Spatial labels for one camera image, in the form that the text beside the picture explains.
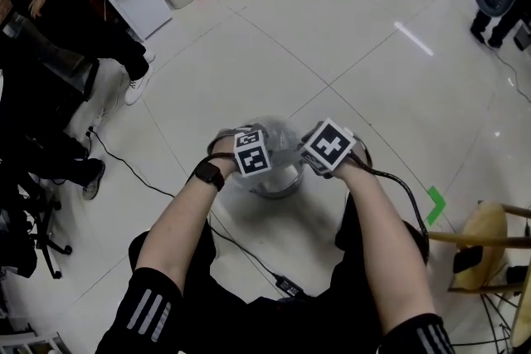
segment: green arrow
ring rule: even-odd
[[[433,223],[437,221],[437,218],[439,218],[442,211],[445,209],[446,201],[439,191],[435,189],[435,186],[432,186],[428,189],[428,195],[435,202],[433,210],[431,210],[427,217],[428,225],[433,225]]]

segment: wristwatch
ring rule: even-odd
[[[225,179],[218,167],[209,162],[201,162],[195,169],[194,174],[205,183],[212,184],[219,192],[225,186]]]

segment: wooden chair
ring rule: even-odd
[[[453,293],[511,293],[521,292],[522,296],[514,316],[511,331],[513,347],[520,347],[531,338],[531,264],[525,281],[517,284],[490,286],[489,281],[498,272],[506,248],[531,249],[530,237],[508,237],[506,214],[531,219],[531,211],[517,206],[481,201],[470,219],[459,233],[429,232],[430,239],[456,245],[458,254],[474,248],[479,261],[455,273],[456,286],[448,289]]]

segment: knee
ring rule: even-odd
[[[137,236],[133,239],[131,245],[129,245],[129,264],[131,265],[131,270],[133,271],[136,268],[136,263],[139,260],[140,251],[142,249],[142,246],[144,245],[144,241],[146,240],[148,233],[148,231],[145,231],[142,235]]]

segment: white tile floor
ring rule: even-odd
[[[158,72],[143,98],[108,114],[100,133],[111,152],[175,193],[219,128],[268,114],[305,131],[329,116],[363,138],[376,166],[410,185],[423,216],[435,185],[447,207],[433,228],[459,229],[478,199],[531,203],[531,106],[513,71],[470,37],[475,10],[474,0],[194,0],[147,41]],[[529,55],[510,38],[500,55],[531,94]],[[80,354],[95,350],[113,319],[130,276],[129,242],[168,203],[98,143],[94,155],[107,173],[93,201],[61,187],[58,224],[74,249],[57,257],[64,279],[52,281],[40,261],[31,279],[10,275],[5,285],[18,321],[59,331]],[[385,186],[413,221],[402,189]],[[334,236],[345,193],[312,172],[283,201],[229,183],[212,225],[317,294],[341,258]],[[522,223],[511,229],[521,234]],[[221,240],[218,247],[212,273],[225,287],[247,301],[281,296],[254,260]],[[431,248],[431,284],[452,341],[490,340],[479,299],[446,293],[452,249]],[[494,352],[492,344],[460,349]]]

